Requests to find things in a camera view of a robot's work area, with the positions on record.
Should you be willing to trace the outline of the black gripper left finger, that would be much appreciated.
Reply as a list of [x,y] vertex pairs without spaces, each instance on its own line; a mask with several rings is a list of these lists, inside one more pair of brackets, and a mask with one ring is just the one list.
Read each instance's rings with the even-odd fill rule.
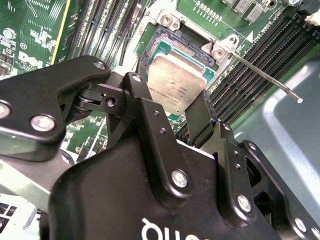
[[93,56],[81,56],[17,75],[0,83],[0,101],[9,107],[0,120],[0,154],[28,162],[51,160],[66,134],[67,124],[90,111],[111,116],[109,147],[86,160],[83,175],[99,165],[106,172],[121,160],[125,139],[141,145],[152,191],[160,200],[187,200],[193,194],[189,169],[163,107],[154,102],[137,73],[122,79]]

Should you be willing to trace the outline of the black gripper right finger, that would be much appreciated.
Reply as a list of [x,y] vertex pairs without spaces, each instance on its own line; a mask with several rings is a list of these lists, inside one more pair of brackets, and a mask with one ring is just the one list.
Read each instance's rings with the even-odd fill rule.
[[317,240],[320,228],[261,149],[236,141],[207,91],[186,109],[189,141],[216,161],[216,202],[225,238]]

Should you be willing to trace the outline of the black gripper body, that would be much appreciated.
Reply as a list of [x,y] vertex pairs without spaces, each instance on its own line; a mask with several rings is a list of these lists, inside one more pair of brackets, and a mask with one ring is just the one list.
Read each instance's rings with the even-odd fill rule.
[[274,227],[261,212],[245,227],[228,224],[217,206],[217,161],[180,146],[195,184],[182,207],[153,194],[141,144],[130,138],[69,168],[51,190],[42,240],[301,240],[288,222]]

